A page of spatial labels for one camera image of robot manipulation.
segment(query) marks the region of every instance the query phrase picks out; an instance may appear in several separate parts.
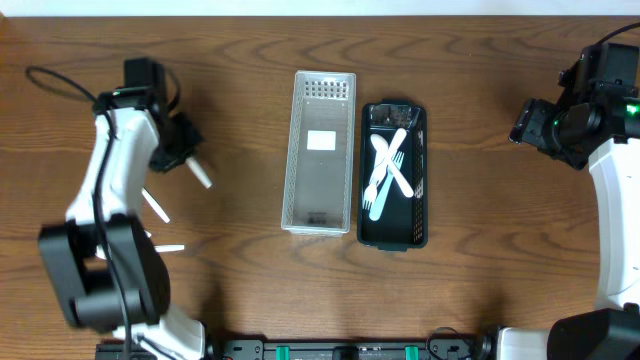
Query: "white plastic fork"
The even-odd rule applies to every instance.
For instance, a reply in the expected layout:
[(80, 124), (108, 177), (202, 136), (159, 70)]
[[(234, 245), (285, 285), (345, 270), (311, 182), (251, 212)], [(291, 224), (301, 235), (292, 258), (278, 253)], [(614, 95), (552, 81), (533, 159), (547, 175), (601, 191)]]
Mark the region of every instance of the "white plastic fork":
[[(404, 153), (402, 151), (398, 151), (391, 158), (391, 164), (393, 164), (394, 166), (398, 166), (397, 165), (398, 159), (400, 160), (400, 164), (402, 164), (402, 159), (403, 158), (404, 158)], [(393, 176), (387, 177), (387, 182), (390, 179), (393, 180)], [(364, 191), (364, 195), (362, 196), (362, 200), (363, 200), (362, 201), (362, 208), (364, 210), (371, 210), (371, 206), (373, 206), (373, 203), (376, 201), (376, 197), (378, 196), (378, 188), (375, 186), (375, 184), (373, 184), (373, 185), (374, 186), (371, 186), (371, 185), (367, 186), (367, 189)]]
[[(391, 160), (393, 165), (395, 165), (398, 169), (402, 167), (402, 160), (404, 160), (404, 153), (399, 151)], [(384, 209), (384, 204), (387, 201), (387, 195), (389, 195), (389, 188), (391, 187), (391, 183), (393, 182), (393, 171), (391, 167), (387, 169), (387, 179), (382, 184), (382, 189), (380, 189), (380, 194), (376, 198), (376, 201), (370, 207), (369, 211), (369, 219), (372, 221), (380, 220), (380, 215), (382, 215), (382, 209)]]

